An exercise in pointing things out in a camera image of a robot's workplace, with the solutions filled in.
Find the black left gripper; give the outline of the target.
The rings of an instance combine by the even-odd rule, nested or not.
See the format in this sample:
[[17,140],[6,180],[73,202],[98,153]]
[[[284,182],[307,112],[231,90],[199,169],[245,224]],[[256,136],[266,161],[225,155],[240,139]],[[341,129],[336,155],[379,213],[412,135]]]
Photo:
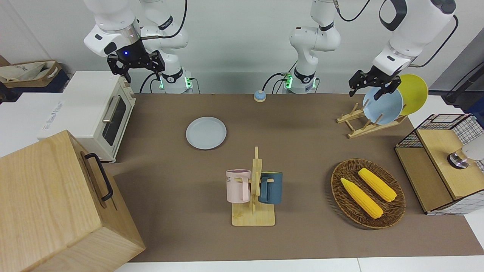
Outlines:
[[385,94],[392,94],[401,84],[401,78],[398,75],[400,71],[395,71],[391,75],[386,74],[376,66],[372,66],[369,72],[358,70],[349,79],[349,96],[353,97],[358,90],[370,85],[376,86],[377,91],[374,94],[374,100],[379,100]]

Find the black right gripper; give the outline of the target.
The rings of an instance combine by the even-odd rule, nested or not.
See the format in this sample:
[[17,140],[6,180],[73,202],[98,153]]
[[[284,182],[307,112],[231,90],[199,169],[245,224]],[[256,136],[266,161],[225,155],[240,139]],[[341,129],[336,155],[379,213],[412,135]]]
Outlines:
[[116,50],[112,56],[107,56],[107,63],[112,74],[124,77],[128,83],[131,83],[129,74],[131,68],[146,68],[155,74],[164,72],[166,69],[161,53],[147,52],[141,39]]

